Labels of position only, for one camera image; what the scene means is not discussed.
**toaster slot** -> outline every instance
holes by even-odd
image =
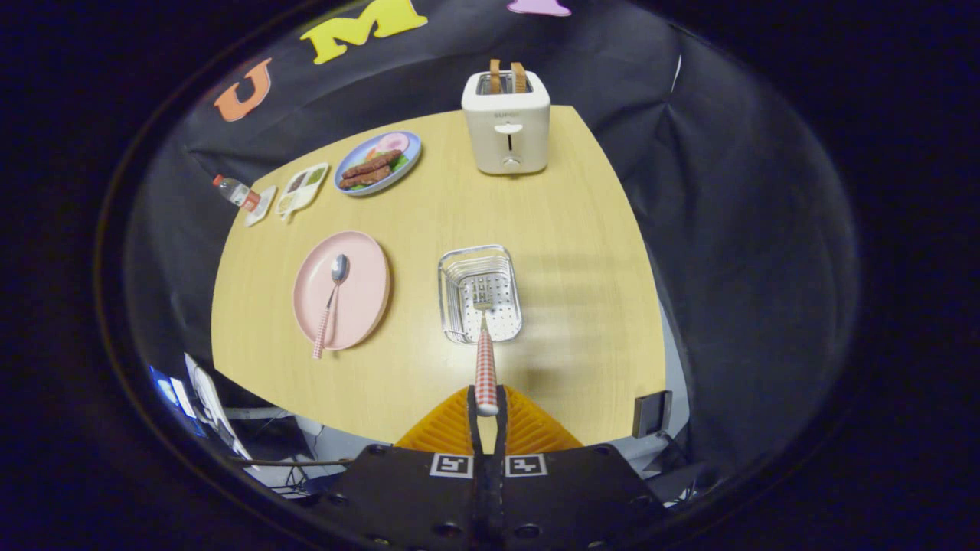
[[[531,82],[526,84],[527,92],[531,89]],[[500,73],[500,89],[502,94],[513,94],[514,92],[514,72],[506,71]],[[476,95],[487,96],[490,94],[490,75],[481,75],[476,82]]]

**checkered spoon handle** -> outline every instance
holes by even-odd
[[[493,340],[484,315],[480,338],[476,342],[476,412],[481,417],[497,415],[497,368],[493,360]]]
[[[330,304],[333,302],[333,293],[337,292],[337,285],[333,286],[333,290],[330,291],[330,298],[326,300],[326,308],[323,309],[323,315],[319,318],[319,326],[317,326],[317,338],[313,342],[313,359],[319,360],[320,356],[323,355],[323,339],[324,333],[326,333],[326,322],[330,319]]]

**black cloth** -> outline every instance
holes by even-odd
[[[788,443],[837,377],[858,300],[852,217],[808,126],[747,68],[630,3],[576,2],[568,18],[499,2],[414,5],[427,25],[348,45],[323,65],[299,39],[317,22],[288,33],[173,129],[128,237],[143,354],[154,365],[183,351],[210,361],[215,277],[235,216],[215,174],[250,183],[353,133],[460,109],[466,78],[496,57],[522,62],[553,104],[578,111],[623,185],[680,344],[693,459],[725,474]],[[248,97],[244,74],[269,57],[268,97],[224,121],[215,99],[234,82]]]

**white toaster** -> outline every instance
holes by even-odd
[[[490,175],[536,173],[548,165],[551,97],[538,75],[527,75],[527,91],[514,92],[514,72],[501,71],[499,94],[490,93],[490,73],[477,73],[463,90],[476,167]]]

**sausage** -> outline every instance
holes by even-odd
[[[391,176],[391,167],[388,165],[382,165],[380,169],[374,171],[373,173],[345,177],[344,179],[340,180],[340,188],[350,189],[355,185],[371,185],[373,183],[378,183],[389,176]]]
[[[367,161],[366,163],[360,163],[355,167],[351,167],[344,171],[343,177],[349,178],[356,175],[365,175],[367,173],[373,173],[374,171],[380,169],[381,167],[390,165],[392,161],[398,159],[402,156],[402,151],[399,149],[392,149],[387,153],[382,153],[377,157]]]

